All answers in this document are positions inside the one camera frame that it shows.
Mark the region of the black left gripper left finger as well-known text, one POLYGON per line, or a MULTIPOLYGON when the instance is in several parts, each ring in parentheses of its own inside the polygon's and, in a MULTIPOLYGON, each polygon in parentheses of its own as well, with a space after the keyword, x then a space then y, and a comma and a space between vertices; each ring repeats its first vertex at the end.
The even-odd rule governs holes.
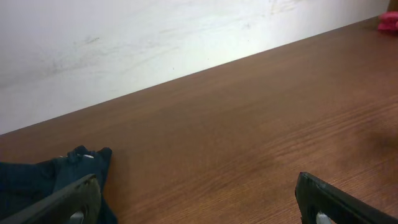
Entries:
POLYGON ((100 208, 99 183, 94 174, 88 174, 1 220, 1 224, 96 223, 100 208))

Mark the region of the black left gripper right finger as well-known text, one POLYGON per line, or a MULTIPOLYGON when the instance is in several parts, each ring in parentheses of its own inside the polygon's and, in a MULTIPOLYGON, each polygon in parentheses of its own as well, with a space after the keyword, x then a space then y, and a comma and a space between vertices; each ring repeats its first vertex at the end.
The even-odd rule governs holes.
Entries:
POLYGON ((304 224, 397 224, 396 218, 308 172, 299 173, 295 198, 304 224))

